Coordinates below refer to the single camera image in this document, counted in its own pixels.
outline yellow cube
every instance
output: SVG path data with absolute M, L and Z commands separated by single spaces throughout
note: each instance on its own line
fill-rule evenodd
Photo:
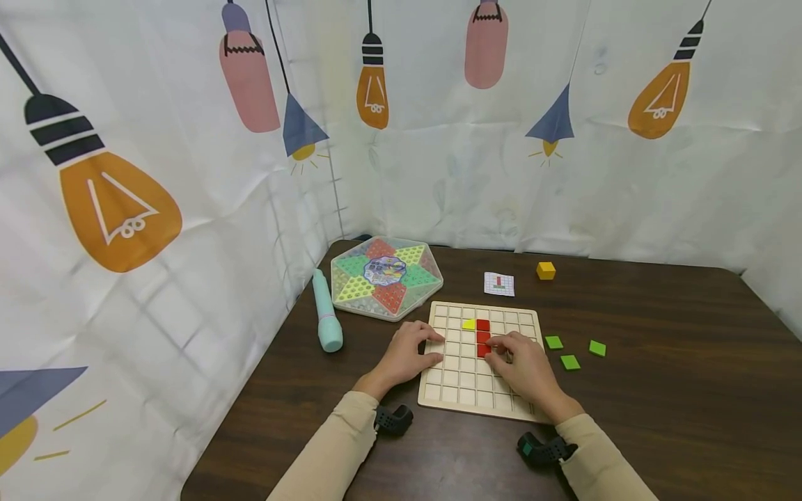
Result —
M 557 270 L 554 269 L 554 265 L 550 262 L 544 261 L 542 263 L 537 263 L 537 276 L 541 280 L 553 280 L 556 273 Z

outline green square tile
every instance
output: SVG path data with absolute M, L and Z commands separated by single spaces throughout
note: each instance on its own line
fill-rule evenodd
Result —
M 562 349 L 562 341 L 559 336 L 546 336 L 546 345 L 549 349 Z
M 590 353 L 598 355 L 599 357 L 607 355 L 607 345 L 603 345 L 599 341 L 591 341 L 589 349 Z
M 562 360 L 562 365 L 565 366 L 565 370 L 579 369 L 579 361 L 573 355 L 563 355 L 560 357 L 560 360 Z

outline hand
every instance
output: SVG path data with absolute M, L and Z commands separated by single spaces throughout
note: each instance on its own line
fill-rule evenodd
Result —
M 555 426 L 585 413 L 579 402 L 557 384 L 549 359 L 539 344 L 515 331 L 491 337 L 486 344 L 496 347 L 496 353 L 485 355 L 484 360 L 515 393 L 543 410 Z M 500 356 L 507 352 L 512 353 L 511 364 Z
M 409 381 L 422 370 L 442 361 L 443 354 L 418 354 L 418 345 L 427 339 L 440 343 L 445 341 L 429 324 L 420 320 L 405 321 L 393 334 L 382 360 L 357 381 L 354 391 L 367 393 L 381 401 L 393 386 Z

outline dark brown table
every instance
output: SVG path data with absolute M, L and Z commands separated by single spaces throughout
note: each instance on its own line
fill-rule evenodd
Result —
M 332 245 L 321 269 L 358 242 Z M 432 299 L 535 309 L 563 389 L 662 500 L 802 499 L 802 345 L 738 275 L 712 268 L 432 248 Z M 538 261 L 557 277 L 538 281 Z M 482 292 L 483 273 L 516 296 Z M 429 304 L 407 320 L 428 319 Z M 345 345 L 325 354 L 309 284 L 189 476 L 182 499 L 262 501 L 342 395 L 381 358 L 397 324 L 338 312 Z M 590 339 L 607 357 L 588 353 Z M 567 373 L 559 355 L 582 368 Z M 415 421 L 380 436 L 346 499 L 571 499 L 555 471 L 529 470 L 518 437 L 553 428 L 417 405 L 419 379 L 383 403 Z

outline wrist device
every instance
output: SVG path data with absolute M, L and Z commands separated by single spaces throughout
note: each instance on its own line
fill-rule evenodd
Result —
M 405 405 L 399 406 L 393 413 L 385 406 L 379 406 L 376 409 L 376 419 L 373 421 L 374 430 L 377 433 L 400 437 L 412 424 L 414 417 L 410 408 Z
M 532 467 L 544 467 L 557 464 L 561 460 L 565 461 L 577 448 L 576 444 L 565 443 L 560 436 L 543 445 L 528 431 L 518 439 L 518 453 L 524 462 Z

